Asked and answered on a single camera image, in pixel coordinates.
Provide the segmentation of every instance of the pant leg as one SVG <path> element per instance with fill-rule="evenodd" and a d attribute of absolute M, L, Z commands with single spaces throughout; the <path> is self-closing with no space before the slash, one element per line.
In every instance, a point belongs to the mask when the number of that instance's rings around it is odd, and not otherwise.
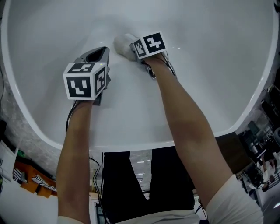
<path fill-rule="evenodd" d="M 104 153 L 101 204 L 111 223 L 146 215 L 147 200 L 134 174 L 130 152 Z"/>
<path fill-rule="evenodd" d="M 194 185 L 175 147 L 153 149 L 151 172 L 150 203 L 153 212 L 194 208 Z"/>

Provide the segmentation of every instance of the white sleeve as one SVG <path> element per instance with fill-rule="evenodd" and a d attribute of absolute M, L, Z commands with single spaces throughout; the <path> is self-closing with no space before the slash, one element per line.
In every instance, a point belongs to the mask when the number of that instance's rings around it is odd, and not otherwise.
<path fill-rule="evenodd" d="M 209 202 L 206 212 L 211 224 L 263 224 L 263 213 L 232 175 Z"/>
<path fill-rule="evenodd" d="M 83 223 L 68 217 L 58 216 L 57 224 L 83 224 Z"/>

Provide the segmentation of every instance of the person's left arm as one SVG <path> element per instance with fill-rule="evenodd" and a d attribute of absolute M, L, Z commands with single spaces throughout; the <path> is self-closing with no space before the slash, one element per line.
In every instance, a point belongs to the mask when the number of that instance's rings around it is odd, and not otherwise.
<path fill-rule="evenodd" d="M 90 224 L 89 127 L 93 101 L 82 101 L 73 112 L 56 173 L 58 216 Z"/>

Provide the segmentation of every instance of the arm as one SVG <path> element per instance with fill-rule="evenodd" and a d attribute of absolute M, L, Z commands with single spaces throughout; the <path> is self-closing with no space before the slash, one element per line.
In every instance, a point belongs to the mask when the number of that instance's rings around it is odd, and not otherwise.
<path fill-rule="evenodd" d="M 267 171 L 266 161 L 264 160 L 264 154 L 262 155 L 262 166 L 263 166 L 263 172 Z"/>
<path fill-rule="evenodd" d="M 57 167 L 58 216 L 90 223 L 89 125 L 92 101 L 81 102 L 71 116 Z"/>
<path fill-rule="evenodd" d="M 177 153 L 204 206 L 232 176 L 200 108 L 159 59 L 145 59 L 157 77 Z"/>

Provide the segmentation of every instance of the black and white pattern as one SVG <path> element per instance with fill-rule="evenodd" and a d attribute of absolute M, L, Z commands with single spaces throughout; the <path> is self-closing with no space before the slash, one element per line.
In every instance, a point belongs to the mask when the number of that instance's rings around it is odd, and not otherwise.
<path fill-rule="evenodd" d="M 94 75 L 95 96 L 106 86 L 106 67 L 103 67 Z"/>
<path fill-rule="evenodd" d="M 134 42 L 134 47 L 137 51 L 138 57 L 143 57 L 143 56 L 147 55 L 146 52 L 145 52 L 145 49 L 143 47 L 143 44 L 141 42 L 141 39 Z"/>
<path fill-rule="evenodd" d="M 148 49 L 148 52 L 150 54 L 155 53 L 157 51 L 161 51 L 165 49 L 165 44 L 163 42 L 163 39 L 161 37 L 160 33 L 152 34 L 147 37 L 143 37 L 146 47 Z"/>
<path fill-rule="evenodd" d="M 90 73 L 94 63 L 76 63 L 67 73 Z"/>
<path fill-rule="evenodd" d="M 50 186 L 48 185 L 42 177 L 40 177 L 40 175 L 36 175 L 35 177 L 32 177 L 31 180 L 33 180 L 35 183 L 43 186 L 43 187 L 46 187 L 47 189 L 50 189 L 52 191 L 55 191 L 56 192 L 56 188 L 54 186 Z"/>
<path fill-rule="evenodd" d="M 67 85 L 70 97 L 91 97 L 90 77 L 67 77 Z"/>

